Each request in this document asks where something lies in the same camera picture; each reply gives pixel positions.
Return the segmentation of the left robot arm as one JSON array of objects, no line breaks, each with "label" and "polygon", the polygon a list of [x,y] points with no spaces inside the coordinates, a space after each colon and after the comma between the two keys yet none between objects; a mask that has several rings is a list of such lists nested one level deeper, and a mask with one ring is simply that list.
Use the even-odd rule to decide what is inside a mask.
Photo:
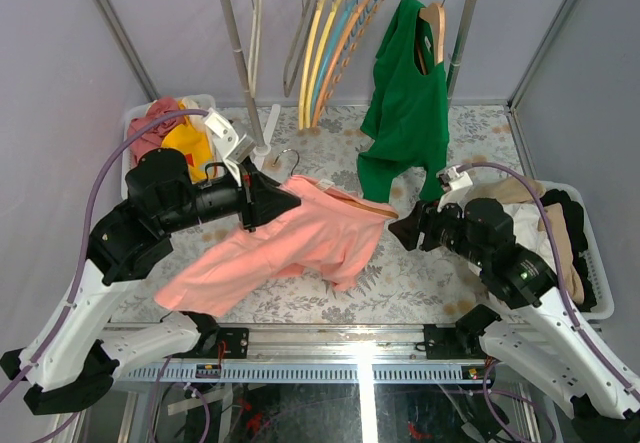
[{"label": "left robot arm", "polygon": [[301,204],[283,184],[250,159],[241,178],[230,173],[194,183],[185,156],[174,149],[147,153],[125,177],[128,196],[94,226],[77,292],[61,307],[69,314],[38,363],[39,344],[5,352],[1,368],[30,387],[32,414],[83,411],[131,371],[168,356],[208,357],[220,342],[219,326],[203,311],[179,311],[123,339],[101,333],[127,294],[172,250],[173,233],[237,215],[253,231]]}]

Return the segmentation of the wooden hanger with green shirt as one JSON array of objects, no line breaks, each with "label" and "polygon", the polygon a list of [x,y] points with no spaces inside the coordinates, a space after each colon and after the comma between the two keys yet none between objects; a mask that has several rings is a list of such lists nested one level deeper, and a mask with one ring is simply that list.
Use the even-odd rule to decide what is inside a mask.
[{"label": "wooden hanger with green shirt", "polygon": [[[281,157],[284,154],[287,153],[292,153],[295,155],[296,157],[296,161],[295,163],[292,165],[290,172],[289,172],[289,176],[293,177],[294,176],[294,171],[297,169],[300,161],[301,161],[301,157],[300,157],[300,153],[298,150],[295,150],[293,148],[286,148],[281,150],[276,156],[275,158],[272,160],[271,162],[271,167],[272,168],[276,168],[279,166],[279,161],[281,160]],[[332,195],[332,191],[333,188],[335,186],[335,184],[328,180],[328,179],[320,179],[316,182],[315,184],[316,188],[324,193],[329,193],[330,195]],[[351,193],[344,193],[344,194],[340,194],[340,195],[334,195],[334,198],[342,201],[344,204],[347,204],[351,207],[354,208],[358,208],[364,211],[368,211],[371,213],[375,213],[375,214],[379,214],[382,215],[388,219],[397,219],[399,217],[398,213],[392,209],[383,209],[383,208],[379,208],[376,205],[374,205],[373,203],[364,203],[360,198],[358,198],[357,196],[354,196]]]}]

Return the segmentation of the salmon pink t shirt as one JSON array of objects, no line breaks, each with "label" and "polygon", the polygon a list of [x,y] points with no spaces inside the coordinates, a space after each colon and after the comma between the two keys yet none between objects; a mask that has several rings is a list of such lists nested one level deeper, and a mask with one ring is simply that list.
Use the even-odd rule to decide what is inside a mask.
[{"label": "salmon pink t shirt", "polygon": [[222,317],[270,279],[298,277],[310,269],[338,291],[356,286],[387,221],[318,190],[318,180],[294,175],[284,189],[301,205],[254,232],[236,228],[159,289],[154,301],[173,311]]}]

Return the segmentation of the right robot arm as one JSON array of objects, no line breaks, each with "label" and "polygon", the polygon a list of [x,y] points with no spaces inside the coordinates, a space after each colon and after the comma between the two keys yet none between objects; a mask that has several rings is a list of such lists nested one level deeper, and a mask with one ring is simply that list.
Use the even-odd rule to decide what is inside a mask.
[{"label": "right robot arm", "polygon": [[489,293],[542,335],[554,352],[527,342],[495,311],[480,305],[456,324],[456,345],[467,357],[483,353],[507,364],[545,393],[584,442],[639,439],[639,377],[590,327],[556,274],[517,243],[514,221],[494,199],[442,209],[419,202],[389,229],[408,250],[443,247],[480,270]]}]

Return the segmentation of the white garment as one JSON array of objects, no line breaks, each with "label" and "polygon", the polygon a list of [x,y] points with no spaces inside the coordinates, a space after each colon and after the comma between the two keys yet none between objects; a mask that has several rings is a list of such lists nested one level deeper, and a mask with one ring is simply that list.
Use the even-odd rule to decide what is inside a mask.
[{"label": "white garment", "polygon": [[503,209],[513,219],[516,242],[539,255],[551,269],[555,269],[548,234],[545,228],[539,229],[542,220],[538,208],[531,203],[515,203],[506,204]]}]

